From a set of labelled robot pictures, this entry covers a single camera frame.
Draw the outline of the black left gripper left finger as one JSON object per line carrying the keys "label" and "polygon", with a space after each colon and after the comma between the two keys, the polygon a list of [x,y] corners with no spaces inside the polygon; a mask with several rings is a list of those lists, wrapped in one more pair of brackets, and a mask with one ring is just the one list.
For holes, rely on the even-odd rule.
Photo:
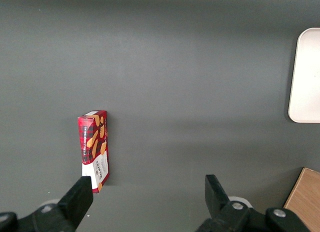
{"label": "black left gripper left finger", "polygon": [[26,217],[0,214],[2,232],[75,232],[93,203],[90,176],[82,176],[57,202],[47,203]]}

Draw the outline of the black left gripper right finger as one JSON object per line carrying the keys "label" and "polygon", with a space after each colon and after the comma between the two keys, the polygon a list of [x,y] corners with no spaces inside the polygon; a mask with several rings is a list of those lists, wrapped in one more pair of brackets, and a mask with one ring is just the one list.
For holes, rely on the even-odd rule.
{"label": "black left gripper right finger", "polygon": [[240,200],[230,200],[212,175],[205,176],[205,202],[211,218],[198,232],[308,232],[303,221],[291,210],[271,207],[264,214]]}

